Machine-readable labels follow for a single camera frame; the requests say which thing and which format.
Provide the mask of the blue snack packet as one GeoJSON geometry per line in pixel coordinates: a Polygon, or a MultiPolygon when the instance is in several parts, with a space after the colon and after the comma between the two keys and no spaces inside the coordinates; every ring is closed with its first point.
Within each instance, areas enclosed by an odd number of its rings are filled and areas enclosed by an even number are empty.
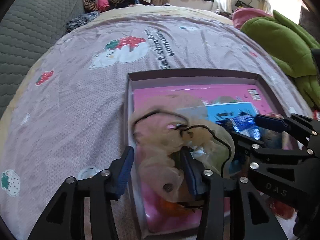
{"type": "Polygon", "coordinates": [[[255,124],[253,116],[249,114],[219,120],[216,123],[229,132],[234,131],[255,140],[259,140],[261,138],[258,126],[255,124]]]}

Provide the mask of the red white snack bag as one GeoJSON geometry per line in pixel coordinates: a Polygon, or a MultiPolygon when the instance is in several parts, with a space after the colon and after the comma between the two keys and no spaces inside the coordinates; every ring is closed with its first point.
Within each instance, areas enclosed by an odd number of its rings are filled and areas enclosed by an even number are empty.
{"type": "Polygon", "coordinates": [[[296,211],[293,207],[275,200],[272,197],[266,197],[266,204],[274,215],[284,220],[291,219],[296,211]]]}

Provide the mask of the pink shallow box tray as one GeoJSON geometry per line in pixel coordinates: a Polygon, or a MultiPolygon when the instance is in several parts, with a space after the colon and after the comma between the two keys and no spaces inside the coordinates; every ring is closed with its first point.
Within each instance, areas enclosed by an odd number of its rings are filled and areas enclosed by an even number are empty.
{"type": "Polygon", "coordinates": [[[282,132],[259,124],[259,114],[284,110],[259,75],[222,69],[167,69],[130,73],[125,142],[135,151],[130,195],[142,239],[198,229],[223,239],[225,217],[242,203],[257,212],[254,226],[276,223],[247,177],[248,149],[282,142],[282,132]]]}

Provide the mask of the green plush blanket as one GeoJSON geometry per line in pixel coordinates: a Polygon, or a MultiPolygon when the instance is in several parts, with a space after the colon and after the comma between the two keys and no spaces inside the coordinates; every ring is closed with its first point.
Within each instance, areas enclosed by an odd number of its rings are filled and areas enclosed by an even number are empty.
{"type": "Polygon", "coordinates": [[[312,51],[319,42],[276,10],[247,20],[240,30],[257,42],[289,76],[310,107],[319,107],[319,70],[312,51]]]}

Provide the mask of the lilac strawberry bear bedsheet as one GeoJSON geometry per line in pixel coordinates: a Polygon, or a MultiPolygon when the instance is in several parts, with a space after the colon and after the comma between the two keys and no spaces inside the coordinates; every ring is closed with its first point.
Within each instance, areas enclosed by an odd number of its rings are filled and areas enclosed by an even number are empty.
{"type": "Polygon", "coordinates": [[[311,116],[297,88],[253,40],[217,20],[145,14],[94,21],[37,61],[1,118],[1,217],[27,239],[62,182],[107,168],[122,151],[127,75],[158,69],[257,73],[285,113],[311,116]]]}

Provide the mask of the pink pillow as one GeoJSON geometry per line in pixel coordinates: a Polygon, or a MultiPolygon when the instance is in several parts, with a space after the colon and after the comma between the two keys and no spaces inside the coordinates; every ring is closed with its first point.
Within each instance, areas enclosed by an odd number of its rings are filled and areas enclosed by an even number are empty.
{"type": "Polygon", "coordinates": [[[255,17],[271,17],[270,14],[255,8],[238,8],[232,14],[233,26],[240,29],[248,20],[255,17]]]}

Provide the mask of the black power strip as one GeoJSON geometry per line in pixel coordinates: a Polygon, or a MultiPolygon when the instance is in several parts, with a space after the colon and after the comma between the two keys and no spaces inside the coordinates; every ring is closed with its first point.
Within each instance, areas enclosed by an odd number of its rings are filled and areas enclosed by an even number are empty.
{"type": "Polygon", "coordinates": [[[252,6],[250,6],[249,4],[244,3],[241,0],[237,0],[236,3],[235,3],[235,6],[237,8],[252,8],[252,6]]]}

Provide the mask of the dark patterned cloth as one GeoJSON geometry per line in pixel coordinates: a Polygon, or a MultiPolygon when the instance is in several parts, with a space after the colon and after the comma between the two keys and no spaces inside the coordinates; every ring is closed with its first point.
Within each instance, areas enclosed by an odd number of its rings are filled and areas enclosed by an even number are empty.
{"type": "Polygon", "coordinates": [[[95,20],[99,15],[99,11],[93,11],[77,16],[66,24],[66,32],[70,33],[71,31],[88,24],[95,20]]]}

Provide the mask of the grey quilted headboard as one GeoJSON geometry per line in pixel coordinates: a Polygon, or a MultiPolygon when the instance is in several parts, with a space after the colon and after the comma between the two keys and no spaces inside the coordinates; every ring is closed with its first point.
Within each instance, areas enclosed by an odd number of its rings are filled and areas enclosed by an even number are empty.
{"type": "Polygon", "coordinates": [[[82,0],[15,0],[1,20],[1,112],[33,64],[84,14],[82,0]]]}

